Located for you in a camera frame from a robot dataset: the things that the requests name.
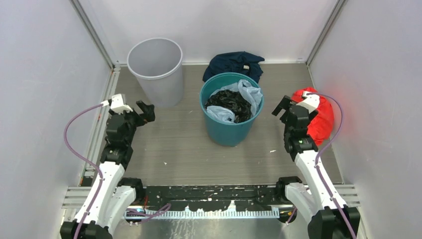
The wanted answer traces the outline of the black trash bag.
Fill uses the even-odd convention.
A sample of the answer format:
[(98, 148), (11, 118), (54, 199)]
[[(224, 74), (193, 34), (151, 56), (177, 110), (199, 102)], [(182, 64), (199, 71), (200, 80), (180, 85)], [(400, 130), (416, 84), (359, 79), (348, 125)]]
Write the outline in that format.
[(204, 105), (206, 113), (225, 123), (241, 123), (252, 118), (251, 104), (240, 92), (222, 90), (210, 96)]

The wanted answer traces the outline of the grey translucent trash bin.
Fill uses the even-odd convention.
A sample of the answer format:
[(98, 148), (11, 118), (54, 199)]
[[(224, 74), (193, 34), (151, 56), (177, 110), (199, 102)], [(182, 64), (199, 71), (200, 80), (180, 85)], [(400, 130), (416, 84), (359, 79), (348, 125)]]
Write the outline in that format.
[(137, 78), (150, 103), (168, 108), (184, 96), (183, 51), (167, 38), (139, 42), (127, 55), (127, 67)]

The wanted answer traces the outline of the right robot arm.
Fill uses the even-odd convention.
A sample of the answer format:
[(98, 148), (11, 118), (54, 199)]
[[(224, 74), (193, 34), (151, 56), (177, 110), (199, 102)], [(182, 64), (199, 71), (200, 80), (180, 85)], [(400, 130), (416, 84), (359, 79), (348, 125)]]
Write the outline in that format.
[(321, 160), (321, 151), (308, 134), (308, 126), (318, 115), (319, 94), (305, 91), (301, 102), (284, 96), (272, 111), (284, 127), (284, 148), (306, 180), (298, 176), (279, 178), (277, 200), (293, 204), (307, 222), (311, 239), (355, 239), (360, 213), (349, 206), (330, 180)]

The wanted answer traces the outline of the teal plastic bucket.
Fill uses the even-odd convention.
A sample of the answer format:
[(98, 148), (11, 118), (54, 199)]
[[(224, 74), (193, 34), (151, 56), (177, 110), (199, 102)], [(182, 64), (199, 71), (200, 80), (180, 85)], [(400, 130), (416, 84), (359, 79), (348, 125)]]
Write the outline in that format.
[(263, 104), (259, 84), (240, 73), (212, 76), (200, 91), (208, 135), (222, 146), (237, 146), (246, 139)]

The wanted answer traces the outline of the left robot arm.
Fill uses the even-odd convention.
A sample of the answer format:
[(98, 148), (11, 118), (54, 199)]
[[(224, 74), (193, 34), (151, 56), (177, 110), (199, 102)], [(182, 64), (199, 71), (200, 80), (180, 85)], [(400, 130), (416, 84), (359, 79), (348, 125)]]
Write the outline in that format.
[[(138, 114), (128, 105), (118, 109), (111, 100), (83, 110), (66, 124), (63, 137), (69, 150), (81, 160), (91, 165), (97, 176), (81, 209), (74, 219), (64, 222), (60, 228), (63, 239), (111, 239), (116, 226), (130, 204), (138, 206), (145, 199), (145, 190), (141, 179), (125, 178), (123, 175), (131, 160), (131, 147), (138, 127), (155, 121), (155, 107), (143, 101), (137, 101), (142, 110)], [(67, 132), (71, 123), (81, 115), (110, 106), (110, 117), (106, 122), (106, 145), (99, 164), (89, 161), (75, 151), (69, 144)]]

